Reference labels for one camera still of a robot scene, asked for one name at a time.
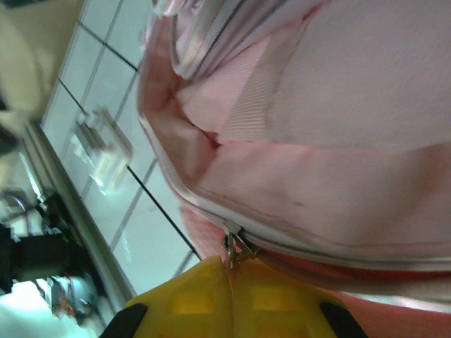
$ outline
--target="pink fabric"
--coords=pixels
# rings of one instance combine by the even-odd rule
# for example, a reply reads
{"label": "pink fabric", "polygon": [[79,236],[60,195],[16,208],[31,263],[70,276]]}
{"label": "pink fabric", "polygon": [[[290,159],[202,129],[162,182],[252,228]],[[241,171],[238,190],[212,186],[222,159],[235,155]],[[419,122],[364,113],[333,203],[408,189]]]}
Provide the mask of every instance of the pink fabric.
{"label": "pink fabric", "polygon": [[[191,83],[163,19],[142,125],[183,194],[332,254],[450,256],[450,20],[448,0],[337,0]],[[223,256],[221,230],[183,217],[201,255]],[[348,301],[370,337],[451,337],[449,316]]]}

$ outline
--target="zipper pull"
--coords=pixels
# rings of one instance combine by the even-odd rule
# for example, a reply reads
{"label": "zipper pull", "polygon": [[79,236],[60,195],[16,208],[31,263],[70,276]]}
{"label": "zipper pull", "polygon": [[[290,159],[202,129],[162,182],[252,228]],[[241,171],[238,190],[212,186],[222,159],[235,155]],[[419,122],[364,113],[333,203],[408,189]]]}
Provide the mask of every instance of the zipper pull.
{"label": "zipper pull", "polygon": [[225,235],[221,240],[221,245],[228,255],[228,268],[233,270],[237,264],[247,259],[255,258],[258,250],[253,249],[243,238],[240,236],[242,228],[232,220],[226,220],[224,223]]}

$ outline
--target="yellow plastic object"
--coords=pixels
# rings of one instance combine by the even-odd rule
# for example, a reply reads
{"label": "yellow plastic object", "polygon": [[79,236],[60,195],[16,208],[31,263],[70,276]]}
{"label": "yellow plastic object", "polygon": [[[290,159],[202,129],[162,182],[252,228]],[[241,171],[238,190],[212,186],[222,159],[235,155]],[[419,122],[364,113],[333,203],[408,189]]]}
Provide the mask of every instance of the yellow plastic object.
{"label": "yellow plastic object", "polygon": [[148,310],[134,338],[231,338],[232,294],[219,257],[134,298]]}
{"label": "yellow plastic object", "polygon": [[240,265],[232,290],[221,259],[212,257],[128,306],[148,307],[134,338],[335,338],[323,302],[343,306],[258,261]]}

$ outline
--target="white tile wall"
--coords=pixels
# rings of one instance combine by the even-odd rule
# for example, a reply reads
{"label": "white tile wall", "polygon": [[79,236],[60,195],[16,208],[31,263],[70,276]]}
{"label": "white tile wall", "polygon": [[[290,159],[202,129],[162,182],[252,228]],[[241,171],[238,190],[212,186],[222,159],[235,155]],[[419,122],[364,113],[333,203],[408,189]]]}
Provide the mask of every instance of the white tile wall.
{"label": "white tile wall", "polygon": [[100,39],[105,40],[121,0],[87,0],[81,21]]}
{"label": "white tile wall", "polygon": [[129,172],[114,195],[104,196],[97,184],[91,184],[84,203],[108,245],[111,245],[139,190],[138,181]]}
{"label": "white tile wall", "polygon": [[114,255],[138,294],[171,279],[189,250],[152,200],[136,203]]}
{"label": "white tile wall", "polygon": [[77,29],[61,79],[78,102],[84,99],[102,44],[82,27]]}
{"label": "white tile wall", "polygon": [[159,165],[155,167],[155,170],[150,175],[147,187],[160,206],[170,215],[180,231],[187,236],[187,231],[180,216],[180,202],[166,183]]}
{"label": "white tile wall", "polygon": [[66,139],[69,135],[78,111],[76,102],[58,83],[42,128],[57,155],[61,155],[64,145],[61,140]]}
{"label": "white tile wall", "polygon": [[132,147],[132,163],[130,167],[141,179],[147,173],[155,158],[152,146],[137,119],[137,77],[133,82],[128,99],[118,119],[116,129],[130,142]]}
{"label": "white tile wall", "polygon": [[[83,121],[85,119],[85,116],[85,114],[80,114],[76,118],[75,122]],[[66,147],[64,154],[60,156],[60,159],[75,190],[80,196],[82,196],[87,183],[91,180],[90,174],[92,168],[75,154],[75,146],[70,142],[72,135],[73,128],[70,130],[69,135],[66,137],[65,142],[67,142],[68,146]]]}
{"label": "white tile wall", "polygon": [[138,66],[142,52],[140,33],[151,13],[151,0],[123,0],[108,44],[133,65]]}
{"label": "white tile wall", "polygon": [[133,68],[106,49],[83,104],[85,111],[107,108],[112,117],[116,116],[134,74]]}

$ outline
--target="pink backpack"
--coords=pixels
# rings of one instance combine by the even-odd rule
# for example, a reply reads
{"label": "pink backpack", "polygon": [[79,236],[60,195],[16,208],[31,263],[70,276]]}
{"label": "pink backpack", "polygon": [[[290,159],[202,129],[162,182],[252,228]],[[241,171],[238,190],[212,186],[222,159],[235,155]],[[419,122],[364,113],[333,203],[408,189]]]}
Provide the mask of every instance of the pink backpack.
{"label": "pink backpack", "polygon": [[138,108],[200,255],[449,302],[451,2],[185,2],[156,1]]}

